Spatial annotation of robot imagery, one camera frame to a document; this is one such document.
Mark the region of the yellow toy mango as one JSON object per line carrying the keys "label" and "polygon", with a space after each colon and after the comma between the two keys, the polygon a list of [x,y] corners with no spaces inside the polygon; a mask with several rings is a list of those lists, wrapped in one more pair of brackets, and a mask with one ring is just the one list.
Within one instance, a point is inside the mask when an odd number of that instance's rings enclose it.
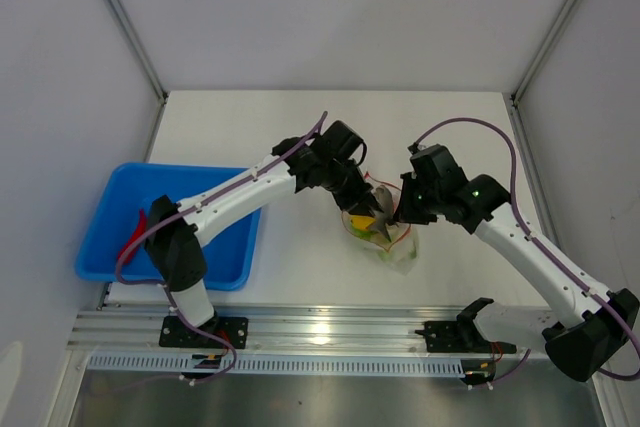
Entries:
{"label": "yellow toy mango", "polygon": [[375,222],[375,218],[370,216],[350,215],[349,222],[354,230],[367,231]]}

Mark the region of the grey toy fish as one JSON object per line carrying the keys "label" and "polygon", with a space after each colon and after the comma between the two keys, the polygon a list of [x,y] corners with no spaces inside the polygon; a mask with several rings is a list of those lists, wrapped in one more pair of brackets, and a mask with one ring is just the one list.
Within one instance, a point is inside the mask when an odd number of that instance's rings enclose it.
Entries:
{"label": "grey toy fish", "polygon": [[384,185],[377,186],[374,190],[374,194],[383,207],[384,212],[378,213],[374,217],[375,222],[369,227],[368,230],[382,235],[387,242],[391,242],[392,239],[388,227],[394,226],[396,224],[396,221],[394,220],[394,204],[392,194],[390,190]]}

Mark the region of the clear zip top bag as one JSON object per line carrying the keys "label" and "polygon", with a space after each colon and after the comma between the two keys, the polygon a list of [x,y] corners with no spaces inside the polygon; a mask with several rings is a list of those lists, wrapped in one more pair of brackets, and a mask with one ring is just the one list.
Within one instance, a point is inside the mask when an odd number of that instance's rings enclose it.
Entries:
{"label": "clear zip top bag", "polygon": [[350,243],[369,260],[377,262],[399,275],[408,275],[416,265],[419,254],[419,239],[415,229],[407,223],[393,223],[393,214],[400,200],[398,185],[372,176],[369,171],[365,180],[373,187],[373,194],[382,201],[385,209],[386,232],[380,230],[381,223],[375,217],[341,213],[341,222]]}

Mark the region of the white green toy cabbage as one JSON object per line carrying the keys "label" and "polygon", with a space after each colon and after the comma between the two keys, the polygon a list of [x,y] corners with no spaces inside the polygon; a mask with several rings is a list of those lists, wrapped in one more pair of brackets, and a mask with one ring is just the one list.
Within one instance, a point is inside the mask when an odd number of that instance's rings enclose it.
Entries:
{"label": "white green toy cabbage", "polygon": [[418,257],[418,243],[413,237],[406,237],[390,244],[387,249],[377,246],[373,253],[389,268],[410,270]]}

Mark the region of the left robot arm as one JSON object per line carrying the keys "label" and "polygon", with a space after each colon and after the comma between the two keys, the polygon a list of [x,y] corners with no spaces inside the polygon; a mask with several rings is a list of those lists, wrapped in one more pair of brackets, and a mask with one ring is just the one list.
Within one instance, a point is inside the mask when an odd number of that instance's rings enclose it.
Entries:
{"label": "left robot arm", "polygon": [[247,215],[305,189],[325,189],[344,212],[373,214],[381,204],[353,158],[366,150],[356,132],[336,121],[324,132],[282,140],[255,166],[216,187],[152,203],[143,247],[192,345],[207,346],[217,334],[218,315],[204,283],[205,247]]}

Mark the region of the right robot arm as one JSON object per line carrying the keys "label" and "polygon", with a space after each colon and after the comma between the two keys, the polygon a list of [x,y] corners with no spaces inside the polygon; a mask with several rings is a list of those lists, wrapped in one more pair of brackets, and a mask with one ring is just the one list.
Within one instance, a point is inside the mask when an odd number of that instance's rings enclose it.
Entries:
{"label": "right robot arm", "polygon": [[579,268],[516,213],[513,196],[496,179],[468,179],[446,147],[409,151],[412,169],[401,176],[396,221],[428,225],[444,218],[461,226],[506,259],[553,313],[546,319],[478,299],[459,315],[456,336],[464,348],[504,341],[542,351],[563,374],[585,382],[635,338],[639,300],[629,289],[614,292]]}

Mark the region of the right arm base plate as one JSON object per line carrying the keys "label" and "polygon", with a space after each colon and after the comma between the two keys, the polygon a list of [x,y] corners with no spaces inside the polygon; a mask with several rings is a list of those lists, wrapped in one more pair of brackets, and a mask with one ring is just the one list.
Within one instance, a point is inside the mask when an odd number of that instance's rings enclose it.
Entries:
{"label": "right arm base plate", "polygon": [[414,334],[421,337],[430,353],[515,354],[510,343],[492,343],[482,337],[473,323],[425,321]]}

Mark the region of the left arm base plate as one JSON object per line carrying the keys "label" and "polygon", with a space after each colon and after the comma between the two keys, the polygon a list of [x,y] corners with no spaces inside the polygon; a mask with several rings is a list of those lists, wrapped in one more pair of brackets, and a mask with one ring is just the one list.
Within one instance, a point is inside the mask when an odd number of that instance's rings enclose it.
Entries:
{"label": "left arm base plate", "polygon": [[[224,339],[235,349],[244,349],[248,336],[246,317],[217,317],[199,326],[199,329]],[[224,345],[189,329],[177,316],[163,320],[158,345],[163,348],[223,349]]]}

